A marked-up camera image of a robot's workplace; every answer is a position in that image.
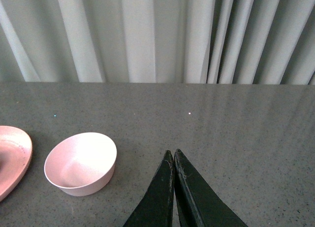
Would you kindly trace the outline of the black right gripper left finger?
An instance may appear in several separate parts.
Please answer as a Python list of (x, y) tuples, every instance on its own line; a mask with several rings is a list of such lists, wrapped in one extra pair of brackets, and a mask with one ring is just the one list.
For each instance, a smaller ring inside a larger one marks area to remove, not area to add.
[(165, 151), (143, 198), (126, 220), (125, 227), (171, 227), (173, 219), (175, 165)]

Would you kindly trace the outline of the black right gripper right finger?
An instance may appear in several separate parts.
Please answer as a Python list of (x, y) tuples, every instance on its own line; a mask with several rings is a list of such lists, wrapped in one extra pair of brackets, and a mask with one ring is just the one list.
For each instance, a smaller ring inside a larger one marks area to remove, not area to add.
[(182, 227), (245, 227), (178, 149), (174, 154), (175, 196)]

